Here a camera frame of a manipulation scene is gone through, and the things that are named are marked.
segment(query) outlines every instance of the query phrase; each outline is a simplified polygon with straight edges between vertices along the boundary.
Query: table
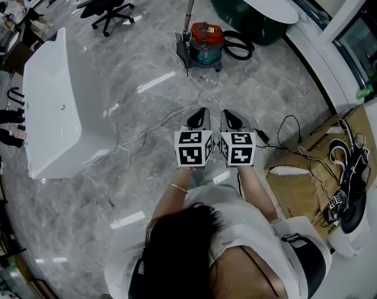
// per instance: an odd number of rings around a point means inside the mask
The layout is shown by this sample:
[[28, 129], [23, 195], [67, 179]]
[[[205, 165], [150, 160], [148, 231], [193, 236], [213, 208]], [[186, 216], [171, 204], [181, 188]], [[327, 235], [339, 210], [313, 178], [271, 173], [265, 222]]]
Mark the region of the table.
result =
[[24, 21], [17, 31], [9, 40], [6, 47], [6, 54], [3, 58], [3, 66], [1, 70], [7, 72], [17, 72], [24, 75], [24, 66], [32, 57], [34, 51], [31, 46], [35, 42], [43, 44], [44, 41], [35, 34], [29, 27], [30, 22]]

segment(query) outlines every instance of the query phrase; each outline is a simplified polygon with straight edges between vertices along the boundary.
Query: sticker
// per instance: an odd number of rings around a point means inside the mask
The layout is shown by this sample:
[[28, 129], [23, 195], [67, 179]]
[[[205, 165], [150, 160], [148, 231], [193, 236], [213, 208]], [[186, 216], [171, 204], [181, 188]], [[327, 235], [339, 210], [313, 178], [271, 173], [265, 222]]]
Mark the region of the sticker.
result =
[[207, 143], [205, 144], [205, 161], [208, 160], [212, 153], [212, 135], [209, 137]]
[[179, 144], [201, 143], [201, 132], [181, 132]]
[[181, 165], [202, 164], [201, 147], [179, 147]]
[[228, 159], [228, 145], [223, 137], [221, 138], [220, 151], [222, 155], [225, 157], [225, 159], [227, 160]]
[[231, 164], [248, 164], [251, 162], [252, 148], [232, 148]]
[[365, 156], [366, 156], [367, 159], [368, 159], [368, 157], [369, 157], [369, 155], [370, 155], [370, 150], [369, 150], [368, 148], [363, 147], [363, 151], [364, 151], [364, 153], [365, 153]]
[[252, 139], [249, 133], [232, 133], [232, 144], [252, 144]]
[[342, 204], [342, 200], [339, 196], [334, 196], [331, 198], [328, 205], [330, 206], [330, 209], [333, 209], [335, 206]]

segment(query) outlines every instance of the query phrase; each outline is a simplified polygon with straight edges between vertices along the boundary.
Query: marble floor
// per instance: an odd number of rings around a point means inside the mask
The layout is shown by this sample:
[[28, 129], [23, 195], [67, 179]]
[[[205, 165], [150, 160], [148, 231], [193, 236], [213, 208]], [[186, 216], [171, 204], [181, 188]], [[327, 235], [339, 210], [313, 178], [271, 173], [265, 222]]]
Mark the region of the marble floor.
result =
[[[213, 116], [220, 116], [220, 107], [179, 65], [158, 20], [173, 43], [188, 0], [128, 0], [136, 6], [132, 16], [141, 18], [132, 25], [122, 19], [111, 21], [109, 37], [91, 28], [96, 17], [80, 19], [81, 10], [75, 8], [83, 1], [58, 0], [50, 8], [41, 5], [37, 10], [55, 24], [46, 36], [66, 27], [87, 48], [92, 69], [101, 80], [98, 100], [119, 145], [188, 105], [207, 107]], [[192, 22], [203, 20], [231, 29], [217, 17], [209, 0], [196, 0]], [[253, 127], [268, 134], [271, 143], [276, 142], [277, 128], [288, 114], [298, 118], [303, 134], [330, 116], [314, 81], [283, 40], [268, 47], [256, 45], [252, 58], [245, 62], [224, 54], [220, 73], [198, 68], [191, 72], [223, 108], [244, 115]], [[138, 86], [165, 74], [173, 76], [137, 93]], [[3, 77], [0, 108], [6, 105], [8, 87], [22, 85], [17, 74], [11, 80]], [[110, 224], [141, 211], [145, 218], [131, 228], [143, 229], [147, 224], [176, 170], [172, 136], [180, 117], [172, 117], [73, 179], [32, 180], [27, 175], [25, 151], [0, 144], [6, 164], [2, 181], [16, 237], [27, 249], [24, 257], [35, 274], [46, 279], [60, 298], [97, 299], [108, 292], [103, 270], [115, 233]], [[282, 137], [297, 136], [295, 121], [286, 125]], [[278, 153], [256, 151], [254, 167], [269, 192], [263, 166]], [[219, 153], [213, 153], [206, 172], [209, 178], [225, 172]], [[228, 181], [236, 185], [234, 176]]]

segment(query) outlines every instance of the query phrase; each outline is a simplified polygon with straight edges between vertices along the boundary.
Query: black cable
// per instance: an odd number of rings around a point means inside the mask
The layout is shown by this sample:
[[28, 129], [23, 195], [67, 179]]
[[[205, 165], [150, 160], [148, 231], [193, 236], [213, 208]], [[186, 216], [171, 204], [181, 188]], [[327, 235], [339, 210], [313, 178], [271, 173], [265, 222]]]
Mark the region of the black cable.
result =
[[240, 191], [241, 197], [243, 197], [243, 192], [241, 192], [241, 181], [240, 181], [240, 174], [237, 173], [237, 181], [238, 181], [238, 190]]
[[[279, 143], [280, 146], [270, 145], [269, 143], [267, 143], [267, 142], [268, 142], [268, 137], [266, 137], [267, 140], [264, 141], [266, 145], [265, 145], [265, 146], [259, 146], [259, 145], [256, 145], [256, 147], [258, 147], [258, 148], [276, 148], [276, 149], [278, 149], [278, 150], [288, 151], [288, 152], [290, 152], [291, 154], [294, 154], [294, 155], [301, 155], [301, 156], [303, 156], [305, 159], [311, 160], [311, 159], [309, 158], [309, 156], [304, 156], [304, 155], [302, 155], [299, 151], [296, 151], [296, 152], [291, 151], [288, 147], [286, 147], [285, 145], [281, 144], [281, 142], [280, 142], [280, 131], [281, 131], [282, 126], [285, 124], [285, 121], [286, 121], [287, 118], [289, 118], [289, 117], [293, 117], [293, 118], [295, 119], [297, 125], [298, 125], [299, 137], [298, 137], [297, 142], [298, 142], [298, 143], [301, 143], [301, 142], [302, 142], [302, 133], [301, 133], [301, 130], [300, 130], [299, 121], [298, 121], [298, 119], [296, 118], [295, 115], [287, 115], [286, 117], [284, 117], [284, 119], [283, 119], [282, 123], [280, 124], [280, 127], [278, 128], [278, 131], [277, 131], [277, 141], [278, 141], [278, 143]], [[261, 137], [262, 140], [263, 140], [263, 137], [266, 136], [266, 135], [264, 134], [263, 131], [259, 131], [257, 128], [253, 128], [252, 130], [255, 130], [255, 131], [257, 132], [258, 136]], [[330, 169], [328, 169], [328, 167], [326, 167], [326, 165], [324, 165], [324, 163], [321, 163], [321, 165], [325, 168], [325, 170], [329, 173], [329, 175], [331, 175], [331, 177], [333, 177], [333, 178], [337, 181], [337, 183], [338, 183], [338, 185], [339, 185], [340, 182], [339, 182], [339, 179], [336, 177], [336, 175], [335, 175]], [[312, 175], [317, 181], [321, 182], [321, 181], [320, 181], [320, 180], [314, 175], [314, 173], [312, 172], [312, 170], [310, 169], [310, 167], [309, 167], [309, 172], [310, 172], [310, 174], [311, 174], [311, 175]]]
[[266, 279], [266, 281], [268, 282], [271, 290], [274, 292], [274, 294], [276, 295], [276, 297], [279, 297], [278, 296], [278, 293], [277, 291], [274, 289], [273, 285], [271, 284], [271, 281], [270, 279], [268, 279], [268, 276], [266, 276], [266, 274], [263, 272], [263, 270], [261, 270], [261, 267], [259, 267], [258, 263], [255, 261], [254, 258], [252, 258], [252, 256], [245, 250], [245, 248], [243, 246], [240, 246], [240, 248], [243, 250], [244, 253], [246, 253], [246, 255], [249, 257], [249, 259], [252, 260], [252, 262], [255, 264], [255, 266], [258, 268], [258, 270], [262, 273], [263, 277]]
[[323, 228], [327, 228], [330, 224], [332, 224], [332, 222], [323, 221], [323, 222], [321, 223], [321, 227], [323, 227]]
[[284, 119], [283, 119], [283, 121], [282, 121], [282, 123], [281, 123], [281, 125], [280, 125], [280, 127], [279, 127], [279, 129], [278, 129], [278, 131], [277, 131], [277, 142], [279, 143], [279, 145], [280, 145], [281, 147], [283, 147], [283, 148], [285, 148], [286, 150], [290, 151], [291, 153], [295, 154], [295, 153], [292, 152], [288, 147], [286, 147], [285, 145], [281, 144], [281, 142], [280, 142], [280, 131], [281, 131], [281, 128], [282, 128], [282, 126], [285, 124], [286, 119], [289, 118], [289, 117], [293, 117], [293, 118], [295, 118], [295, 121], [296, 121], [296, 123], [298, 124], [298, 129], [299, 129], [299, 138], [298, 138], [297, 142], [298, 142], [298, 143], [301, 143], [301, 142], [302, 142], [302, 133], [300, 132], [300, 125], [299, 125], [298, 119], [296, 118], [295, 115], [292, 115], [292, 114], [291, 114], [291, 115], [287, 115], [286, 117], [284, 117]]

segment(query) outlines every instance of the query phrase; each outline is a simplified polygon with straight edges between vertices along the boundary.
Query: freestanding bathtub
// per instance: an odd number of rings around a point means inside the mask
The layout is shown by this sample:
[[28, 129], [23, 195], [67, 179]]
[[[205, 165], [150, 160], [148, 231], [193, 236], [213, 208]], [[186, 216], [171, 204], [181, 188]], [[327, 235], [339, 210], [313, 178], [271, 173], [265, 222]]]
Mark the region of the freestanding bathtub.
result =
[[69, 178], [116, 147], [88, 55], [67, 38], [60, 29], [24, 68], [26, 152], [34, 179]]

